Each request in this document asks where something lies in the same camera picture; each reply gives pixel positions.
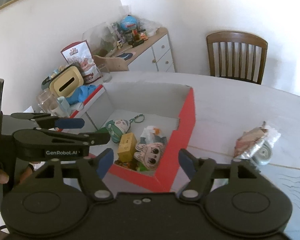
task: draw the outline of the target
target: wooden chair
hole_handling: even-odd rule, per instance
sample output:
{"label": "wooden chair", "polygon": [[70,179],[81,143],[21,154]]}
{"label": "wooden chair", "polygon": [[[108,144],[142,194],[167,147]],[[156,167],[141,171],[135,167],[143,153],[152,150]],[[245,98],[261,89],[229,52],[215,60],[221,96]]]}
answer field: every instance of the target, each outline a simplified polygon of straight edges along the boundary
{"label": "wooden chair", "polygon": [[[243,32],[231,32],[231,31],[224,31],[224,32],[217,32],[212,33],[207,36],[207,46],[208,46],[208,54],[209,54],[209,63],[210,63],[210,75],[216,76],[216,66],[215,66],[215,53],[213,44],[217,43],[218,48],[218,66],[219,66],[219,77],[236,79],[246,82],[251,82],[255,84],[261,85],[263,72],[265,70],[266,64],[266,55],[268,50],[268,43],[263,40],[262,38],[250,34],[250,33],[243,33]],[[245,44],[245,68],[242,71],[242,45]],[[257,58],[257,47],[261,48],[261,55],[260,55],[260,66],[258,70],[258,77],[255,79],[255,71],[256,71],[256,58]],[[229,74],[229,65],[230,65],[230,58],[229,58],[229,50],[232,52],[232,60],[231,60],[231,74]],[[222,51],[225,52],[225,61],[222,57]],[[250,54],[253,53],[252,58],[252,69],[251,72],[249,70],[249,57]],[[222,68],[222,63],[225,62],[225,76],[223,75],[224,71]],[[236,76],[236,63],[238,62],[238,76]]]}

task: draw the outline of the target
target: silver bolt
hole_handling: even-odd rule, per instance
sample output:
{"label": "silver bolt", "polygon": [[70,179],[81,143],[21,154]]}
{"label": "silver bolt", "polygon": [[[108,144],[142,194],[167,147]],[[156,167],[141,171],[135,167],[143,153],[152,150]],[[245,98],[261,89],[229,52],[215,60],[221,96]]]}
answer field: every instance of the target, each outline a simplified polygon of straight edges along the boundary
{"label": "silver bolt", "polygon": [[111,193],[107,190],[98,190],[94,193],[97,198],[108,198],[111,196]]}
{"label": "silver bolt", "polygon": [[141,201],[140,199],[135,199],[135,200],[133,201],[133,203],[136,204],[136,205],[141,205],[141,204],[142,204],[142,201]]}
{"label": "silver bolt", "polygon": [[196,190],[188,189],[182,192],[182,195],[186,198],[195,198],[199,196],[199,193]]}
{"label": "silver bolt", "polygon": [[145,197],[144,199],[142,199],[142,201],[143,201],[144,203],[149,203],[149,202],[151,202],[151,198]]}

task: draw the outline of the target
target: open cardboard box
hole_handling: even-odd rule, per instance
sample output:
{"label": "open cardboard box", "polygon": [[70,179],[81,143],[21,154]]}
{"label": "open cardboard box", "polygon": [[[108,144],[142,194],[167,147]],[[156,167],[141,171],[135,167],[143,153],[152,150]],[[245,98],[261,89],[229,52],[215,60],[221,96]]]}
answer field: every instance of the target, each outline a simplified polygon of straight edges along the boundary
{"label": "open cardboard box", "polygon": [[[160,128],[168,144],[155,172],[137,172],[113,164],[109,172],[132,184],[153,192],[168,192],[178,172],[178,152],[187,148],[195,125],[194,93],[191,87],[178,84],[145,82],[111,82],[97,87],[85,100],[84,107],[71,117],[83,118],[85,126],[68,132],[94,132],[110,120],[130,120],[144,114],[142,123],[132,123],[133,132],[139,141],[143,129],[149,125]],[[106,148],[114,150],[118,144],[90,147],[90,153],[97,156]]]}

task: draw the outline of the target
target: small yellow cardboard box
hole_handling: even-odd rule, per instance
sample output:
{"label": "small yellow cardboard box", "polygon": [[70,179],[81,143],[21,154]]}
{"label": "small yellow cardboard box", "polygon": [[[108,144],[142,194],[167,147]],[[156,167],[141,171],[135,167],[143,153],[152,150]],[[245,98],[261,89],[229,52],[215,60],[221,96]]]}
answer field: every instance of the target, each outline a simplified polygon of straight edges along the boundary
{"label": "small yellow cardboard box", "polygon": [[122,135],[118,149],[119,160],[123,163],[131,162],[136,151],[137,139],[133,133]]}

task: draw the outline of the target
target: white marble table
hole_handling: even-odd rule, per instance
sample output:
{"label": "white marble table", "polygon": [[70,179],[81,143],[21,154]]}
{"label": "white marble table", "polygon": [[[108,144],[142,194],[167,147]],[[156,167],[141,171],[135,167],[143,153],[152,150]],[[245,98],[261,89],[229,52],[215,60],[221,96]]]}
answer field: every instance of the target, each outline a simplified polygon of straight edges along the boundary
{"label": "white marble table", "polygon": [[[263,121],[282,133],[271,163],[262,168],[262,174],[293,202],[293,215],[286,233],[293,240],[300,239],[300,97],[265,86],[210,76],[144,72],[112,75],[112,82],[163,82],[193,87],[197,122],[188,150],[197,157],[208,156],[218,163],[230,163],[236,139],[243,131]],[[111,174],[105,179],[110,181]],[[177,191],[187,181],[180,169],[172,190]]]}

